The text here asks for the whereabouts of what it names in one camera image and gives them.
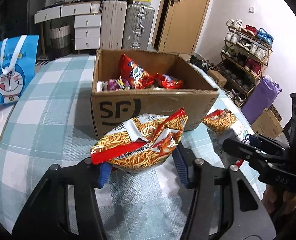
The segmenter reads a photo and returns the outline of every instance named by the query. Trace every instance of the small cardboard box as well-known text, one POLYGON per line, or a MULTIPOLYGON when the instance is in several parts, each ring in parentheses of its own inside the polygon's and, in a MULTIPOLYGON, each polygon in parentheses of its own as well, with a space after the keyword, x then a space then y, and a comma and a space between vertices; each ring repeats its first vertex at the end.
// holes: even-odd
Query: small cardboard box
POLYGON ((273 112, 266 108, 257 120, 251 125, 255 133, 263 134, 275 139, 283 130, 273 112))
POLYGON ((212 77, 219 87, 224 87, 227 82, 227 79, 216 70, 208 70, 207 75, 212 77))
POLYGON ((195 129, 218 98, 213 88, 191 65, 174 54, 139 50, 98 50, 91 91, 91 111, 98 138, 123 121, 140 114, 171 115, 183 107, 188 115, 185 130, 195 129), (166 73, 184 82, 184 89, 97 92, 97 81, 119 78, 121 54, 149 74, 166 73))

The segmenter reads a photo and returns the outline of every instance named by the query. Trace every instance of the red tongue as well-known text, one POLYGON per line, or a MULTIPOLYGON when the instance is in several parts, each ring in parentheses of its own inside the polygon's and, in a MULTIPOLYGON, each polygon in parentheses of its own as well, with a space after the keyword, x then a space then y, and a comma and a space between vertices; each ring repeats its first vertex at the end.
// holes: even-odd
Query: red tongue
POLYGON ((5 90, 5 84, 4 84, 4 83, 1 83, 1 84, 0 84, 0 88, 1 88, 2 90, 5 90))

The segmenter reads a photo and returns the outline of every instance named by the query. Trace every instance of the blue gripper pad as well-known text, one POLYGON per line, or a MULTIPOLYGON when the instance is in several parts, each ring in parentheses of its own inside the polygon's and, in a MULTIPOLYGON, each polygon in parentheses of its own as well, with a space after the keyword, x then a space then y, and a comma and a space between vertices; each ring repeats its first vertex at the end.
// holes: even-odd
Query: blue gripper pad
POLYGON ((172 158, 174 160, 180 182, 187 189, 195 188, 193 160, 196 157, 192 150, 184 148, 182 143, 179 143, 176 149, 172 152, 172 158))
POLYGON ((98 179, 98 186, 102 188, 109 180, 112 165, 108 162, 104 162, 100 165, 100 175, 98 179))

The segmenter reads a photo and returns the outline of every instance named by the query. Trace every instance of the metal screw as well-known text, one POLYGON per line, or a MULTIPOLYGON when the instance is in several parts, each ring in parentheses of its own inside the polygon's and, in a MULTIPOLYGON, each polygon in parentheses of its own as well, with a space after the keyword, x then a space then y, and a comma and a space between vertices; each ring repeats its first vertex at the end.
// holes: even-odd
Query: metal screw
POLYGON ((53 171, 58 170, 58 168, 59 168, 59 165, 58 165, 58 164, 52 164, 52 165, 50 166, 50 169, 53 170, 53 171))
POLYGON ((205 163, 205 161, 202 158, 197 158, 197 159, 195 159, 195 163, 198 165, 203 165, 205 163))
POLYGON ((231 169, 232 171, 238 171, 238 170, 239 170, 239 168, 238 168, 237 165, 230 165, 230 169, 231 169))
POLYGON ((90 157, 89 157, 89 158, 86 158, 86 159, 85 159, 85 163, 87 163, 87 164, 91 164, 91 163, 92 163, 91 158, 90 158, 90 157))

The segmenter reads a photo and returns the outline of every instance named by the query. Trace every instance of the wooden table leg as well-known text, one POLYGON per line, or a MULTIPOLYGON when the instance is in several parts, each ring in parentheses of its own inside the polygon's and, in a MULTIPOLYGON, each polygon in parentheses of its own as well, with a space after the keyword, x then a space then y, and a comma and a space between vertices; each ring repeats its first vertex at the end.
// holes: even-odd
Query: wooden table leg
POLYGON ((44 39, 44 24, 40 23, 40 36, 41 36, 41 49, 43 58, 46 58, 46 50, 45 50, 45 39, 44 39))

